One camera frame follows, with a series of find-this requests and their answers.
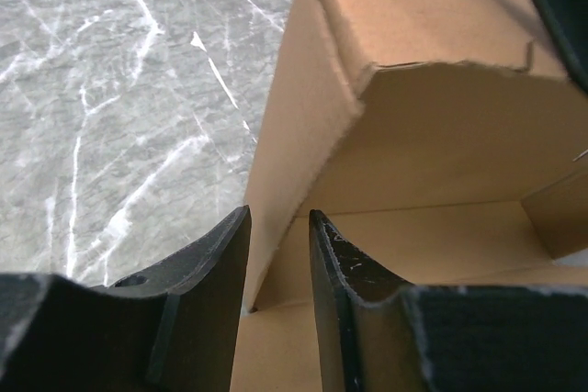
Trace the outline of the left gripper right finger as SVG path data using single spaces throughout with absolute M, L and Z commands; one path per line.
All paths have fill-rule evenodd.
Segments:
M 424 286 L 309 217 L 325 391 L 584 391 L 583 286 Z

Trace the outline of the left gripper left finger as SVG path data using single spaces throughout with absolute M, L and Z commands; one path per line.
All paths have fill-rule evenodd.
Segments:
M 4 391 L 226 391 L 251 230 L 238 207 L 209 233 L 111 286 L 1 276 Z

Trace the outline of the brown cardboard box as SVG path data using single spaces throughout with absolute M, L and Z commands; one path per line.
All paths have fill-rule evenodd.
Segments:
M 587 290 L 587 91 L 532 0 L 292 0 L 234 391 L 325 391 L 309 217 L 424 286 Z

